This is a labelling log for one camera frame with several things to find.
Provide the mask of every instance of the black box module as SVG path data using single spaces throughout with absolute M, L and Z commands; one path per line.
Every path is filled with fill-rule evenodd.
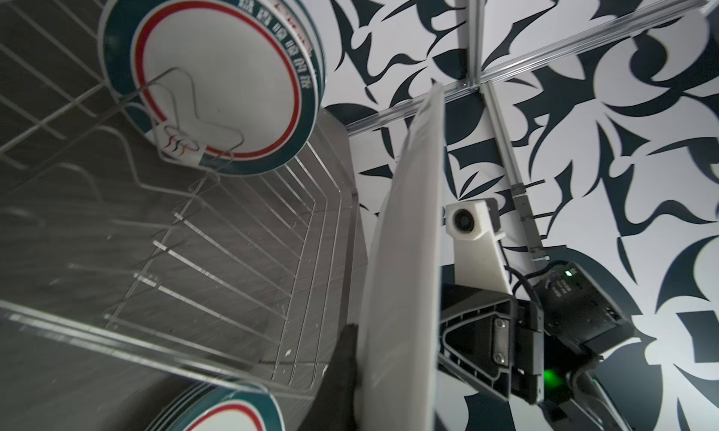
M 634 334 L 629 317 L 577 264 L 554 266 L 534 291 L 544 330 L 575 354 L 602 353 Z

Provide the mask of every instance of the patterned backdrop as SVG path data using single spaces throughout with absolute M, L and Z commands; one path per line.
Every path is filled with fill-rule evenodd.
M 487 0 L 484 64 L 657 1 Z M 466 0 L 303 2 L 327 53 L 323 105 L 345 123 L 465 75 Z M 718 61 L 692 13 L 497 86 L 548 253 L 584 266 L 638 329 L 599 370 L 638 431 L 719 423 Z M 368 245 L 410 120 L 350 140 Z M 529 271 L 478 94 L 447 104 L 446 142 L 445 203 L 496 198 L 509 262 Z M 442 235 L 451 282 L 452 241 Z M 450 430 L 548 429 L 522 400 L 494 404 L 443 375 L 438 390 Z

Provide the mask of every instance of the stack of plates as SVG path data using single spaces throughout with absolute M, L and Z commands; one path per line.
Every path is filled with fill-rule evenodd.
M 253 384 L 253 389 L 266 391 Z M 274 397 L 200 384 L 188 389 L 146 431 L 284 431 Z
M 319 34 L 299 0 L 109 0 L 98 52 L 116 99 L 167 155 L 222 174 L 282 166 L 324 91 Z

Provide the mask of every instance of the metal wire basket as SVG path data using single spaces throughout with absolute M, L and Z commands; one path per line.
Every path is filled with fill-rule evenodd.
M 321 111 L 298 156 L 261 176 L 179 165 L 125 118 L 147 113 L 137 97 L 116 103 L 99 75 L 105 1 L 0 0 L 4 318 L 195 380 L 311 398 L 346 322 L 346 130 Z

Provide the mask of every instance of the white plate center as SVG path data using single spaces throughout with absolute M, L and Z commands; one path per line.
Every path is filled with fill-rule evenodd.
M 152 99 L 175 124 L 174 94 L 180 128 L 200 143 L 229 150 L 242 140 L 239 130 L 245 142 L 233 152 L 261 151 L 283 136 L 298 109 L 292 75 L 270 40 L 252 19 L 211 7 L 175 11 L 149 33 L 141 64 L 146 81 L 173 67 L 189 73 L 198 117 L 182 72 L 163 77 L 166 89 L 151 87 Z

